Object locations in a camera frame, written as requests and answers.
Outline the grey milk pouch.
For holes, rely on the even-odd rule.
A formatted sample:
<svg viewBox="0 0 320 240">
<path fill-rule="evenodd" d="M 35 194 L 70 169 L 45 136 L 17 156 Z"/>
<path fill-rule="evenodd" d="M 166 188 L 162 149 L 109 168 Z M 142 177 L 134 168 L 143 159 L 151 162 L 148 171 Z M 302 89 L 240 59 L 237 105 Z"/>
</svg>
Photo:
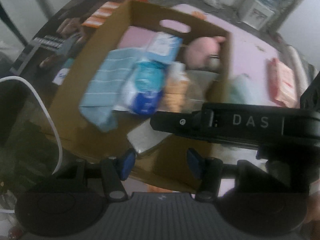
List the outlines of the grey milk pouch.
<svg viewBox="0 0 320 240">
<path fill-rule="evenodd" d="M 171 133 L 154 130 L 147 119 L 139 126 L 127 133 L 127 139 L 136 152 L 138 158 L 144 158 Z"/>
</svg>

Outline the blue checked towel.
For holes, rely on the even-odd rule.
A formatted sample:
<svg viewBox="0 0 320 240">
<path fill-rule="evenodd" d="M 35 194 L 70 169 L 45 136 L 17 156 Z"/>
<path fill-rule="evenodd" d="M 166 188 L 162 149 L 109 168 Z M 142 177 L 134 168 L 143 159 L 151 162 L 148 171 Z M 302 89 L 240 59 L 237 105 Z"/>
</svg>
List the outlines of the blue checked towel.
<svg viewBox="0 0 320 240">
<path fill-rule="evenodd" d="M 89 81 L 79 104 L 79 112 L 99 131 L 109 132 L 117 128 L 113 108 L 123 84 L 142 56 L 143 50 L 139 48 L 112 50 Z"/>
</svg>

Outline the orange striped knotted cloth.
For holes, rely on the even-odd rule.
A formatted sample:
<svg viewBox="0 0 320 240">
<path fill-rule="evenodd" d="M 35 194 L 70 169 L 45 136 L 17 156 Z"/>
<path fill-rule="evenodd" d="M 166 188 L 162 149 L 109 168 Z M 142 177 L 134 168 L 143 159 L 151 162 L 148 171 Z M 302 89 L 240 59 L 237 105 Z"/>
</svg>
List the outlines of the orange striped knotted cloth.
<svg viewBox="0 0 320 240">
<path fill-rule="evenodd" d="M 189 83 L 190 80 L 185 71 L 185 64 L 173 62 L 167 68 L 163 94 L 163 102 L 167 111 L 174 113 L 181 112 Z"/>
</svg>

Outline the blue white tissue pack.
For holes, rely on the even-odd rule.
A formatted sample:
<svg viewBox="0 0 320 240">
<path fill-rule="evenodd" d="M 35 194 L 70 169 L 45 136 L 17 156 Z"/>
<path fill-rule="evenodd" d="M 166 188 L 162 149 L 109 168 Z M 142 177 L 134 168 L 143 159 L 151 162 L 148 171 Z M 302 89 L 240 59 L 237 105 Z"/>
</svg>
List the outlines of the blue white tissue pack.
<svg viewBox="0 0 320 240">
<path fill-rule="evenodd" d="M 143 58 L 121 88 L 115 109 L 138 115 L 153 115 L 163 96 L 167 65 Z"/>
</svg>

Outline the pink plush toy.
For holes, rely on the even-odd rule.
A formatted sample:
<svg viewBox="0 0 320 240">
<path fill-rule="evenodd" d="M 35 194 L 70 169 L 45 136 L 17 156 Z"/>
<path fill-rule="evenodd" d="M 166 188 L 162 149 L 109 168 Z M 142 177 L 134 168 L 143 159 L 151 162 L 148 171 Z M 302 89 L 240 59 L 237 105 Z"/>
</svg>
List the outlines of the pink plush toy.
<svg viewBox="0 0 320 240">
<path fill-rule="evenodd" d="M 193 40 L 184 51 L 184 61 L 189 70 L 218 73 L 221 68 L 220 50 L 223 36 L 200 37 Z"/>
</svg>

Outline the blue face mask box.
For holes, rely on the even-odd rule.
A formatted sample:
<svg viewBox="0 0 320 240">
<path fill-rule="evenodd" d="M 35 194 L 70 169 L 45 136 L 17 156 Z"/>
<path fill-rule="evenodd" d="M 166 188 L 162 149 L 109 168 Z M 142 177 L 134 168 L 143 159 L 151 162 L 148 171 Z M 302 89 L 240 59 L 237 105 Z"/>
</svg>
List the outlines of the blue face mask box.
<svg viewBox="0 0 320 240">
<path fill-rule="evenodd" d="M 145 57 L 163 64 L 175 61 L 183 39 L 168 33 L 157 32 L 146 48 Z"/>
</svg>

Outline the pink bubble mailer pouch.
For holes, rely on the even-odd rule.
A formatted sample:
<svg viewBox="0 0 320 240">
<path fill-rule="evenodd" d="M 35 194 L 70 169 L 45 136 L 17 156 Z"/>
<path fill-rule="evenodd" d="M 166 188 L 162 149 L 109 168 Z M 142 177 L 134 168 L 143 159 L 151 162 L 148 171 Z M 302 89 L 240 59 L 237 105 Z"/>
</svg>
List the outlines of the pink bubble mailer pouch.
<svg viewBox="0 0 320 240">
<path fill-rule="evenodd" d="M 129 26 L 121 37 L 117 48 L 147 48 L 157 32 L 148 29 Z"/>
</svg>

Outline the green floral scrunchie cloth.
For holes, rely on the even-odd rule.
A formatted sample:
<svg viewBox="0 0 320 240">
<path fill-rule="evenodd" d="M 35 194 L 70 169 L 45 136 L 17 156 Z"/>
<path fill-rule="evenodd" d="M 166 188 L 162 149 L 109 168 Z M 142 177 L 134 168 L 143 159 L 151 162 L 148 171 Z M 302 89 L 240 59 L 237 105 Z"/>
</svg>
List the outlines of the green floral scrunchie cloth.
<svg viewBox="0 0 320 240">
<path fill-rule="evenodd" d="M 202 70 L 188 70 L 189 85 L 185 94 L 184 113 L 191 113 L 201 109 L 206 102 L 206 93 L 212 83 L 220 78 L 220 74 Z"/>
</svg>

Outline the brown cardboard box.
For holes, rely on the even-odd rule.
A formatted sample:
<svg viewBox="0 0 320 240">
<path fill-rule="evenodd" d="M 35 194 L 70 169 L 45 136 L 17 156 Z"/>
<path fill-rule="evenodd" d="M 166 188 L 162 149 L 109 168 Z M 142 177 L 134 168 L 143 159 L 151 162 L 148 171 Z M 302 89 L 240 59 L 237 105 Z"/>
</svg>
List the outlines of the brown cardboard box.
<svg viewBox="0 0 320 240">
<path fill-rule="evenodd" d="M 50 106 L 62 146 L 91 162 L 137 157 L 132 175 L 151 185 L 194 192 L 199 181 L 189 148 L 210 157 L 214 146 L 170 130 L 176 115 L 224 102 L 231 33 L 213 22 L 159 5 L 128 1 L 100 26 L 78 55 Z"/>
</svg>

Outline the pink wet wipes pack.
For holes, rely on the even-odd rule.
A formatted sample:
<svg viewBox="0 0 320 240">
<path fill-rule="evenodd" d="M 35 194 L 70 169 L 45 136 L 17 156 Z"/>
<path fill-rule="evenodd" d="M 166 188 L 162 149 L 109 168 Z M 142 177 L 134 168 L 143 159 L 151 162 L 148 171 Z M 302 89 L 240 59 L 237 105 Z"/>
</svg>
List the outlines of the pink wet wipes pack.
<svg viewBox="0 0 320 240">
<path fill-rule="evenodd" d="M 278 58 L 273 58 L 267 65 L 267 75 L 271 100 L 281 107 L 295 108 L 297 92 L 293 70 Z"/>
</svg>

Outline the rolled white quilt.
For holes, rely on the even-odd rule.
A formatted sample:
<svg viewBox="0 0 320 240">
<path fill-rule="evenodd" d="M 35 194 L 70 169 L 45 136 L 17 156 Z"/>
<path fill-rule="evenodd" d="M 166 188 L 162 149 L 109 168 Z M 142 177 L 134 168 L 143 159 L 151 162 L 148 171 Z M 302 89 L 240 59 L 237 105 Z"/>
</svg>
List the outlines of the rolled white quilt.
<svg viewBox="0 0 320 240">
<path fill-rule="evenodd" d="M 297 92 L 302 95 L 313 80 L 313 68 L 291 45 L 286 46 L 296 77 Z"/>
</svg>

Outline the white plastic shopping bag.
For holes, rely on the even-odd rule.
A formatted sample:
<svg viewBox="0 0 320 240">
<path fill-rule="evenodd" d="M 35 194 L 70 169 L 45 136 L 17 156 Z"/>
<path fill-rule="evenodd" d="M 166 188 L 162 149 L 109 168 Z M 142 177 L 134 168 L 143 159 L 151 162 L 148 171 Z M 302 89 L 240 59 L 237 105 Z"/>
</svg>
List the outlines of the white plastic shopping bag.
<svg viewBox="0 0 320 240">
<path fill-rule="evenodd" d="M 268 105 L 261 89 L 247 74 L 240 74 L 229 82 L 228 103 L 239 105 Z"/>
</svg>

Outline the dark printed flat carton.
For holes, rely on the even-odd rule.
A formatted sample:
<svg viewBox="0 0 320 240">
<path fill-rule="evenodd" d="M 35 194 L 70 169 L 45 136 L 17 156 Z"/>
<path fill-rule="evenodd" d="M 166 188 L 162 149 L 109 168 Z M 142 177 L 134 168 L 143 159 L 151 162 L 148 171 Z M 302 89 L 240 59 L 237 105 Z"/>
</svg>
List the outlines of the dark printed flat carton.
<svg viewBox="0 0 320 240">
<path fill-rule="evenodd" d="M 99 9 L 110 11 L 122 0 L 71 0 L 35 34 L 11 66 L 9 73 L 21 76 L 35 87 L 56 88 L 97 26 L 89 18 Z"/>
</svg>

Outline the white water dispenser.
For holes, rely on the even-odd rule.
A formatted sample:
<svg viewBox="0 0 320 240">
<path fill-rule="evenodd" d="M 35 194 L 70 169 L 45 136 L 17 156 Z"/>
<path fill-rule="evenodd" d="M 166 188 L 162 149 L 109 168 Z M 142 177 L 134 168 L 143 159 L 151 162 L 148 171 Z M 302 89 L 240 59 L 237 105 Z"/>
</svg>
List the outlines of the white water dispenser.
<svg viewBox="0 0 320 240">
<path fill-rule="evenodd" d="M 303 1 L 244 0 L 238 9 L 239 20 L 256 30 L 276 33 Z"/>
</svg>

